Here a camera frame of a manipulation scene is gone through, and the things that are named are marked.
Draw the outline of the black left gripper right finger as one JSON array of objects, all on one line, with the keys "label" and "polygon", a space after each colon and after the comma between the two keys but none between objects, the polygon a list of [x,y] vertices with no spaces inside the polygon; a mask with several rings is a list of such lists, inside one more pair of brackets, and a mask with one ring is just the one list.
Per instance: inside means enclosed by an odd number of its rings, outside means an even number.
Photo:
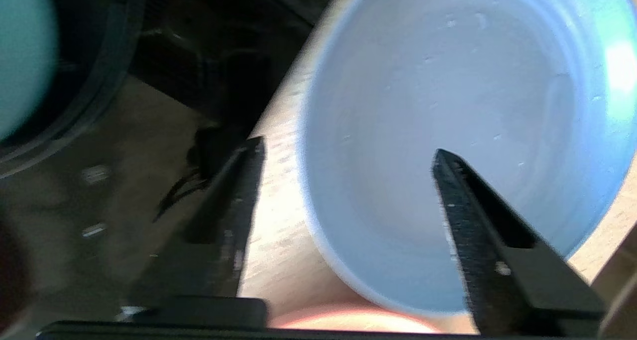
[{"label": "black left gripper right finger", "polygon": [[464,159],[438,149],[431,172],[480,335],[598,335],[596,292]]}]

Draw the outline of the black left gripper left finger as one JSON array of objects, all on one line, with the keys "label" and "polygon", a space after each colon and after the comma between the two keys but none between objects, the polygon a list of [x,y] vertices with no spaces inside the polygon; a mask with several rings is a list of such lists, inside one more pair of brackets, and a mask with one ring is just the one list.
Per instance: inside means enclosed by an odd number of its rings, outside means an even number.
[{"label": "black left gripper left finger", "polygon": [[248,238],[265,159],[264,138],[248,139],[221,166],[197,211],[152,257],[121,307],[125,321],[264,328],[261,299],[240,298]]}]

